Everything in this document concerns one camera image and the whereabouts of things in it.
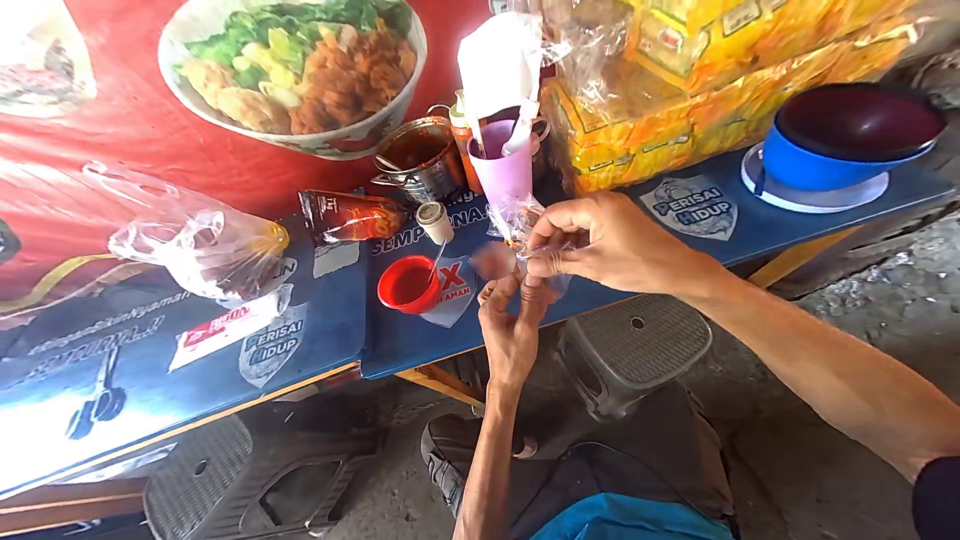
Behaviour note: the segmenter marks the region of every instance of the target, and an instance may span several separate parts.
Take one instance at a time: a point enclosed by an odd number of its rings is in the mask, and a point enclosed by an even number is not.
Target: pink plastic cup
[[[470,163],[477,172],[487,200],[493,206],[502,206],[511,199],[523,201],[534,190],[532,145],[528,138],[523,146],[509,157],[502,157],[503,144],[510,139],[514,120],[499,120],[480,128],[487,158],[479,158],[476,140],[468,142]]]

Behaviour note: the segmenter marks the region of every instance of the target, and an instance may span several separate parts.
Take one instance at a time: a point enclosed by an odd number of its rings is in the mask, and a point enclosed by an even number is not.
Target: blue shirt
[[[680,503],[613,493],[583,499],[550,520],[531,540],[733,540],[724,524]]]

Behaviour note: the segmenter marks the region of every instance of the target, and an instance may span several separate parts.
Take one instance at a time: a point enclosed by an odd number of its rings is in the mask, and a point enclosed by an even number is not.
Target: printed bowl image
[[[160,73],[200,118],[328,160],[373,154],[426,63],[402,0],[187,0],[160,35]]]

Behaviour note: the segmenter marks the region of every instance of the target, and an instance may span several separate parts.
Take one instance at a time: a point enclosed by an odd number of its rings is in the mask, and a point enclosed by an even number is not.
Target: small red cup
[[[440,279],[431,274],[433,259],[423,255],[399,258],[383,271],[376,296],[386,307],[411,315],[433,309],[440,302]]]

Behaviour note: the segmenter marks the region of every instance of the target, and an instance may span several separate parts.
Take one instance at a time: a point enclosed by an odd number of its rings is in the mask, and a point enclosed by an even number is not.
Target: plastic stool
[[[158,540],[318,535],[336,523],[331,510],[376,448],[372,430],[317,433],[231,415],[188,432],[163,460],[144,492],[147,521]],[[318,467],[306,494],[285,495],[279,488],[295,485],[286,475],[306,466]]]
[[[553,357],[590,416],[611,421],[689,369],[711,341],[699,311],[669,295],[642,294],[570,319]]]

